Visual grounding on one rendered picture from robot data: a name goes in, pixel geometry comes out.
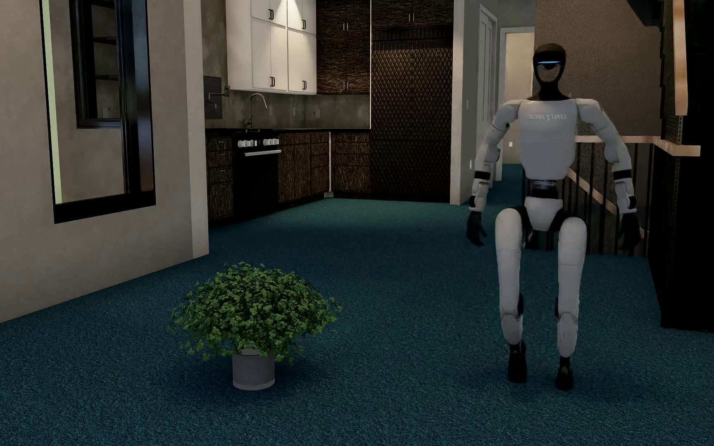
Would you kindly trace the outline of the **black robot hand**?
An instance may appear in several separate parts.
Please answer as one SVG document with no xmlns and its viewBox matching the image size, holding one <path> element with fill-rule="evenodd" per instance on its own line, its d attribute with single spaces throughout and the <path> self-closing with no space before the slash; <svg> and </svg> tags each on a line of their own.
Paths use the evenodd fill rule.
<svg viewBox="0 0 714 446">
<path fill-rule="evenodd" d="M 617 238 L 620 240 L 620 245 L 616 250 L 634 256 L 635 247 L 641 240 L 640 223 L 635 212 L 621 215 Z"/>
<path fill-rule="evenodd" d="M 482 247 L 485 246 L 485 243 L 481 238 L 486 236 L 487 233 L 482 227 L 482 213 L 480 211 L 471 210 L 466 225 L 466 237 L 475 246 Z"/>
</svg>

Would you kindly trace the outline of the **green leafy bushy plant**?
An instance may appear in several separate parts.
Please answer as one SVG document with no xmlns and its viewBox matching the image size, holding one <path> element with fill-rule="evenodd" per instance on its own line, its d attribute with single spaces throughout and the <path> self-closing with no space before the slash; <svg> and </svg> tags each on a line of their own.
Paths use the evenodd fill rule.
<svg viewBox="0 0 714 446">
<path fill-rule="evenodd" d="M 180 349 L 204 361 L 254 349 L 293 365 L 298 338 L 316 337 L 343 311 L 294 271 L 241 261 L 212 279 L 197 282 L 171 311 L 167 330 L 181 333 Z"/>
</svg>

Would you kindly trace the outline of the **grey cylindrical plant pot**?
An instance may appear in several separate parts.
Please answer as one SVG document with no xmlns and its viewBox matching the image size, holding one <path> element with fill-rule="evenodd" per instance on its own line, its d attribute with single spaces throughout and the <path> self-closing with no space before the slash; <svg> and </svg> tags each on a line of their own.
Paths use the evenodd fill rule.
<svg viewBox="0 0 714 446">
<path fill-rule="evenodd" d="M 257 349 L 242 349 L 232 355 L 233 386 L 240 390 L 263 390 L 275 383 L 274 352 L 266 356 Z"/>
</svg>

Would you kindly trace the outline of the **white right robot leg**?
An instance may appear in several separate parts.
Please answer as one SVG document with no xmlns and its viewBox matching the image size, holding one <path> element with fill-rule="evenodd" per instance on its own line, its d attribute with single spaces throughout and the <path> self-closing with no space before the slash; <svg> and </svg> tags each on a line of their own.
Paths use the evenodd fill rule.
<svg viewBox="0 0 714 446">
<path fill-rule="evenodd" d="M 509 345 L 508 376 L 511 382 L 524 383 L 528 378 L 522 340 L 524 299 L 520 294 L 522 236 L 527 213 L 521 206 L 502 210 L 495 220 L 499 309 L 501 330 Z"/>
</svg>

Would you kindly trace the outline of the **white robot leg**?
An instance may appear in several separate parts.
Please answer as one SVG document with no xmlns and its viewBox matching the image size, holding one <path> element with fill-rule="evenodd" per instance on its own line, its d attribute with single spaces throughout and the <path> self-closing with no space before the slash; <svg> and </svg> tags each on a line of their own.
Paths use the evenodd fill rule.
<svg viewBox="0 0 714 446">
<path fill-rule="evenodd" d="M 570 390 L 574 384 L 570 358 L 578 340 L 579 291 L 585 261 L 587 228 L 577 217 L 566 218 L 559 232 L 559 295 L 557 298 L 557 348 L 560 356 L 555 385 Z"/>
<path fill-rule="evenodd" d="M 522 236 L 527 213 L 521 206 L 502 210 L 495 220 L 499 309 L 501 330 L 509 345 L 508 376 L 511 382 L 524 383 L 528 378 L 522 340 L 524 299 L 520 294 Z"/>
</svg>

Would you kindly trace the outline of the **white left robot leg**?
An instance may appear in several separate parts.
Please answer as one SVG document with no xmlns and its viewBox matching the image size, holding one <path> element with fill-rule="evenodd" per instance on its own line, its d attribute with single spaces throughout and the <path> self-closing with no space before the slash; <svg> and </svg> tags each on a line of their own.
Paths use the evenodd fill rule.
<svg viewBox="0 0 714 446">
<path fill-rule="evenodd" d="M 557 298 L 557 348 L 560 356 L 555 385 L 570 390 L 574 384 L 570 358 L 578 340 L 579 291 L 585 261 L 587 228 L 577 217 L 566 218 L 559 232 L 559 295 Z"/>
</svg>

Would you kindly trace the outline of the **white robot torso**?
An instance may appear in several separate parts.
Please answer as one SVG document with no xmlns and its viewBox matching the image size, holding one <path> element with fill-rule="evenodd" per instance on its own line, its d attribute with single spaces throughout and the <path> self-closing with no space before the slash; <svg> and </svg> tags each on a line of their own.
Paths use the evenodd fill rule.
<svg viewBox="0 0 714 446">
<path fill-rule="evenodd" d="M 523 99 L 517 112 L 520 163 L 528 179 L 524 200 L 529 228 L 559 232 L 569 218 L 558 191 L 574 162 L 579 111 L 577 100 Z"/>
</svg>

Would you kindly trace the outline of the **tall dark patterned cabinet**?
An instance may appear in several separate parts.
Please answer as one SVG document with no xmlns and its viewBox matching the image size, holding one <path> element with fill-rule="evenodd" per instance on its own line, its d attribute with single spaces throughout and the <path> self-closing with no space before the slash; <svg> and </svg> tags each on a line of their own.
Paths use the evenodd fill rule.
<svg viewBox="0 0 714 446">
<path fill-rule="evenodd" d="M 448 202 L 454 0 L 372 0 L 371 196 Z"/>
</svg>

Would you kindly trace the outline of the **white panel door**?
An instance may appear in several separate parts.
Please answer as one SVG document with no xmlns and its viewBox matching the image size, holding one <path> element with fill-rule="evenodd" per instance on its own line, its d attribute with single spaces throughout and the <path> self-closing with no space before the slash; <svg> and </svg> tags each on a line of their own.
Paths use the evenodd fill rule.
<svg viewBox="0 0 714 446">
<path fill-rule="evenodd" d="M 484 6 L 478 13 L 477 148 L 497 110 L 497 18 Z"/>
</svg>

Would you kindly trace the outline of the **white black robot head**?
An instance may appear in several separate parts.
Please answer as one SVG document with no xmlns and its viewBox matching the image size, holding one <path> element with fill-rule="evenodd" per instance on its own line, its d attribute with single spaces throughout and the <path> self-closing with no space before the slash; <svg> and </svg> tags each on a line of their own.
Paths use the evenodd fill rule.
<svg viewBox="0 0 714 446">
<path fill-rule="evenodd" d="M 559 81 L 566 66 L 564 48 L 555 43 L 541 45 L 535 50 L 532 61 L 535 80 L 540 88 L 529 99 L 535 101 L 569 99 L 570 97 L 559 89 Z"/>
</svg>

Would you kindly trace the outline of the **dark wood lower cabinets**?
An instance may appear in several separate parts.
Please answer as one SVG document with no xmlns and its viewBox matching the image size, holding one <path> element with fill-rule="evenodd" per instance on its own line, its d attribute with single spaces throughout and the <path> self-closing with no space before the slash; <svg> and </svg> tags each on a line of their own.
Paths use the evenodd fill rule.
<svg viewBox="0 0 714 446">
<path fill-rule="evenodd" d="M 233 148 L 244 128 L 207 128 L 208 220 L 210 227 L 247 217 L 234 209 Z M 367 128 L 280 129 L 278 209 L 324 198 L 371 197 L 371 132 Z"/>
</svg>

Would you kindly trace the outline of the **light wood vertical handrail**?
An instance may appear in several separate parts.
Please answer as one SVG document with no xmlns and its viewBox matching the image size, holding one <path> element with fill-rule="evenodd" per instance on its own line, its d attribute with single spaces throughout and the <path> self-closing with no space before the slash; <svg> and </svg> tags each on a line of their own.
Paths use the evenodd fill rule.
<svg viewBox="0 0 714 446">
<path fill-rule="evenodd" d="M 672 0 L 675 115 L 686 116 L 689 107 L 685 0 Z"/>
</svg>

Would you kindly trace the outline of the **dark wood upper cabinets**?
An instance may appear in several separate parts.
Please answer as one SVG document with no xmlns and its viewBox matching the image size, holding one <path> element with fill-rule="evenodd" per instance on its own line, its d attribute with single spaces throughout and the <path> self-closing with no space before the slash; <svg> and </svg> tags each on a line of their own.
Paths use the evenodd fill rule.
<svg viewBox="0 0 714 446">
<path fill-rule="evenodd" d="M 317 0 L 317 93 L 371 91 L 371 0 Z"/>
</svg>

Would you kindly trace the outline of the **curved metal kitchen faucet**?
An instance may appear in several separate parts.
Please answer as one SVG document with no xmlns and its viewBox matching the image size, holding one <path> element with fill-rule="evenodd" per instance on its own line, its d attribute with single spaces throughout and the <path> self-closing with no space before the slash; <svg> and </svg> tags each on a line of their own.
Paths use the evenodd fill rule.
<svg viewBox="0 0 714 446">
<path fill-rule="evenodd" d="M 244 122 L 244 125 L 248 129 L 253 128 L 253 118 L 255 116 L 255 113 L 253 111 L 253 102 L 254 100 L 259 97 L 259 105 L 263 105 L 263 108 L 266 110 L 269 110 L 269 106 L 267 105 L 266 98 L 263 94 L 261 93 L 253 93 L 250 95 L 249 100 L 248 100 L 248 107 L 249 107 L 249 118 Z"/>
</svg>

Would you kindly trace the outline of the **wall mounted pot filler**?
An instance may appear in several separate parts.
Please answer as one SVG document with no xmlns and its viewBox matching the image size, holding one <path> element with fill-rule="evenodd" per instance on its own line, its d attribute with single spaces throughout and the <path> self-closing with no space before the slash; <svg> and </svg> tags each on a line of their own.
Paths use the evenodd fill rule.
<svg viewBox="0 0 714 446">
<path fill-rule="evenodd" d="M 223 77 L 203 76 L 204 118 L 206 120 L 224 119 L 223 98 L 229 97 L 230 87 Z"/>
</svg>

